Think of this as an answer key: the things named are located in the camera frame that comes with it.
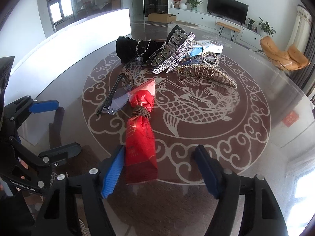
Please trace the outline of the red snack packet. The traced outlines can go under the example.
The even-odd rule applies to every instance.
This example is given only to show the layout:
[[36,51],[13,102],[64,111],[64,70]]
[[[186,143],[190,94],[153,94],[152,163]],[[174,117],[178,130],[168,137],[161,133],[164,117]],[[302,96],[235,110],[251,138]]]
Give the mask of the red snack packet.
[[155,80],[150,79],[132,90],[133,108],[127,122],[125,141],[125,181],[140,184],[158,178],[155,137],[149,119],[155,101]]

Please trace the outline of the rhinestone bow hair clip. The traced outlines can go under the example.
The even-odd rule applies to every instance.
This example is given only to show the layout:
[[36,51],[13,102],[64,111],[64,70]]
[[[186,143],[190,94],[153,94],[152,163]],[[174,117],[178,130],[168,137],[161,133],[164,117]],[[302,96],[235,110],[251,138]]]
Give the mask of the rhinestone bow hair clip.
[[192,51],[195,39],[195,34],[189,34],[176,25],[168,34],[166,41],[162,47],[157,50],[149,58],[153,74],[160,74],[162,72],[170,73],[186,58]]

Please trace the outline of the black beaded fabric pouch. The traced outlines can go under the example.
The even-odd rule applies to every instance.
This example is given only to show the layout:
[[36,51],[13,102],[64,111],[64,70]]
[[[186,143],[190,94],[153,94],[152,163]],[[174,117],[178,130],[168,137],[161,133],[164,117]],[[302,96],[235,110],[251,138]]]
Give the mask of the black beaded fabric pouch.
[[131,59],[140,57],[143,63],[147,63],[153,53],[162,48],[162,41],[135,40],[130,37],[120,36],[116,40],[116,54],[122,63],[126,64]]

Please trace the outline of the orange lounge chair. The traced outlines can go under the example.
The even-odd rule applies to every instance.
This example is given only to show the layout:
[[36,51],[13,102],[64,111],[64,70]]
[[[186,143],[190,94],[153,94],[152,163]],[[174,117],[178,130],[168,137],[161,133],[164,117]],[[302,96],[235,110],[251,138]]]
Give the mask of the orange lounge chair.
[[281,51],[270,36],[263,37],[260,46],[270,62],[279,70],[296,71],[307,67],[310,61],[292,44],[286,51]]

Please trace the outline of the blue white medicine box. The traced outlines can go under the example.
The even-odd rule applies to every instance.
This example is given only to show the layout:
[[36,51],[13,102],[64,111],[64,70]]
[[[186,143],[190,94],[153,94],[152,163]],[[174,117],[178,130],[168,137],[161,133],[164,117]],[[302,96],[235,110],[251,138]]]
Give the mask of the blue white medicine box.
[[218,44],[214,41],[193,41],[193,49],[190,52],[190,56],[203,55],[207,52],[212,52],[214,54],[220,54],[223,51],[223,45]]

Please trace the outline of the white tv cabinet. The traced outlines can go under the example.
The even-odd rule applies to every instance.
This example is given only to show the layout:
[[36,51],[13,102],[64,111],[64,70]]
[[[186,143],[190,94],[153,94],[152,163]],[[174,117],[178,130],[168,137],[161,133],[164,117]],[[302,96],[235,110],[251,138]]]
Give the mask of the white tv cabinet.
[[[210,14],[194,10],[169,8],[168,12],[170,14],[174,14],[177,17],[177,20],[179,21],[195,24],[199,28],[213,32],[217,35],[220,29],[220,27],[216,25],[217,22],[223,22],[227,25],[239,28],[241,32],[239,34],[238,33],[235,34],[233,40],[234,42],[238,42],[251,49],[259,50],[261,48],[259,41],[262,39],[262,36],[255,33],[252,30],[247,29],[245,26],[241,26],[228,20],[222,19],[220,17],[212,16]],[[231,40],[231,31],[225,28],[221,36]]]

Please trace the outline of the white curtain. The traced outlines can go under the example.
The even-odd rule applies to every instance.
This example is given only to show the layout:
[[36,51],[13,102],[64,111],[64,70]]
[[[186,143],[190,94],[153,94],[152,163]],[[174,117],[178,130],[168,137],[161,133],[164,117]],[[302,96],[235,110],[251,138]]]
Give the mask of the white curtain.
[[304,6],[298,5],[296,20],[286,49],[294,44],[300,52],[305,52],[311,34],[312,22],[313,19],[309,11]]

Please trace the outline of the green potted plant right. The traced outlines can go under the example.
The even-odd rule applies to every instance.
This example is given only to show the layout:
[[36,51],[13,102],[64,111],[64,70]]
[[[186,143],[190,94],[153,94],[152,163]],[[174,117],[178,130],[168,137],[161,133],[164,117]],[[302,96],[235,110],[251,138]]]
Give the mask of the green potted plant right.
[[261,36],[273,37],[277,33],[275,29],[269,25],[268,21],[264,21],[262,18],[259,18],[257,25],[260,27]]

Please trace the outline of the green potted plant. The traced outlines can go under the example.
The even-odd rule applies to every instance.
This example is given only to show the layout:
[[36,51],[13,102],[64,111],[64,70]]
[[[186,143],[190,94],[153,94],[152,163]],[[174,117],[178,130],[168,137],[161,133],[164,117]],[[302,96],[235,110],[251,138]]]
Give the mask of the green potted plant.
[[259,18],[257,25],[260,27],[261,36],[273,37],[277,33],[275,29],[269,25],[268,21],[264,21],[262,18]]
[[189,5],[190,10],[197,11],[197,8],[203,3],[202,0],[187,0],[186,4]]

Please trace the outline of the wooden bench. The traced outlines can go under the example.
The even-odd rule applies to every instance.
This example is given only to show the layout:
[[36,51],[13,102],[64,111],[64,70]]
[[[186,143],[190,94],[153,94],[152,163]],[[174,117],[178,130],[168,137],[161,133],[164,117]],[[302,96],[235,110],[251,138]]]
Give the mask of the wooden bench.
[[223,22],[217,22],[216,25],[218,25],[220,27],[219,29],[219,33],[218,33],[218,36],[221,36],[223,30],[226,28],[226,29],[229,29],[231,31],[231,41],[234,40],[234,37],[235,37],[235,34],[236,33],[240,33],[241,30],[239,28],[236,28],[236,27],[233,27],[231,25],[227,25]]

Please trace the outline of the small potted plant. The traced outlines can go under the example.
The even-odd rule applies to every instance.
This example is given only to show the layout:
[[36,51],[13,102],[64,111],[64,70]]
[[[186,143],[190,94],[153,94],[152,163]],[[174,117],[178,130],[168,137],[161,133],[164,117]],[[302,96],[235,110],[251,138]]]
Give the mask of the small potted plant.
[[255,20],[254,20],[254,19],[248,18],[248,25],[247,25],[247,28],[248,28],[249,30],[252,30],[254,23],[255,23]]

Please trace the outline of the cardboard box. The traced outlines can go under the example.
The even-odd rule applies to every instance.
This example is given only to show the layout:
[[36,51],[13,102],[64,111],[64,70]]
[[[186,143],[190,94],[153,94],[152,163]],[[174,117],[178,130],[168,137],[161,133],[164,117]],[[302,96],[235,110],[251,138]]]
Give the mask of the cardboard box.
[[177,17],[173,14],[151,13],[148,15],[148,21],[151,21],[151,22],[171,23],[176,20],[177,20]]

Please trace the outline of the black television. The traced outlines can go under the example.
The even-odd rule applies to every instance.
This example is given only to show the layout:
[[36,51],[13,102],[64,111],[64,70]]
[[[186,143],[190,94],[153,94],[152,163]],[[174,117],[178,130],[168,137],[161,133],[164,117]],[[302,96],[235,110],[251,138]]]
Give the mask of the black television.
[[248,5],[236,0],[208,0],[207,12],[244,24],[247,18]]

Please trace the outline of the green potted plant left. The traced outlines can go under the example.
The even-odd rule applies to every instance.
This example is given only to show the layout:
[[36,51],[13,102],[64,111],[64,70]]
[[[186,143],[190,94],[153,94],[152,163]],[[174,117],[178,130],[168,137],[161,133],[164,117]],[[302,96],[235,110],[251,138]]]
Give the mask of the green potted plant left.
[[187,0],[186,4],[189,5],[190,10],[197,11],[197,8],[203,3],[202,0]]

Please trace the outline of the black frame eyeglasses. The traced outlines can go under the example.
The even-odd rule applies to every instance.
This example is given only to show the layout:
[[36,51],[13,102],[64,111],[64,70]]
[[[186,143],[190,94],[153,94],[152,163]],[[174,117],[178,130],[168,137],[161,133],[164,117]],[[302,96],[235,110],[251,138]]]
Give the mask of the black frame eyeglasses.
[[100,116],[102,112],[114,114],[126,105],[136,79],[136,76],[130,71],[130,67],[133,62],[139,67],[143,65],[142,59],[138,57],[131,59],[122,67],[113,88],[109,92],[109,95],[97,109],[97,116]]

